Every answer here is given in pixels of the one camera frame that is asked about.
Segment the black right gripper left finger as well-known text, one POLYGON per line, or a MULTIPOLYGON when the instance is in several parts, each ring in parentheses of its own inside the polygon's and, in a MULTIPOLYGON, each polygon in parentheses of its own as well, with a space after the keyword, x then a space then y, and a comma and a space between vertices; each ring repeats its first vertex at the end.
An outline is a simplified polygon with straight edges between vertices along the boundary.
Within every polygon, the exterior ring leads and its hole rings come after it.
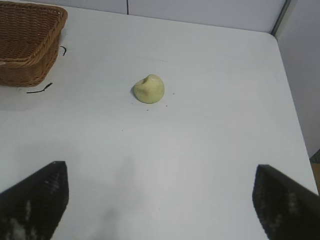
POLYGON ((54 161, 0 194, 2 240, 50 240, 69 202, 68 169, 54 161))

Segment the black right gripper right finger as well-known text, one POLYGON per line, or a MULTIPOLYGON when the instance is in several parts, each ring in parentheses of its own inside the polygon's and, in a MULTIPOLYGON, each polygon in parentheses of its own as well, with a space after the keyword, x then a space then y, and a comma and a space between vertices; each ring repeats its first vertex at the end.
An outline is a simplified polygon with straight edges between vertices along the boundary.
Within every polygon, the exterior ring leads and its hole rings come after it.
POLYGON ((252 202, 269 240, 320 238, 320 197, 276 168, 257 166, 252 202))

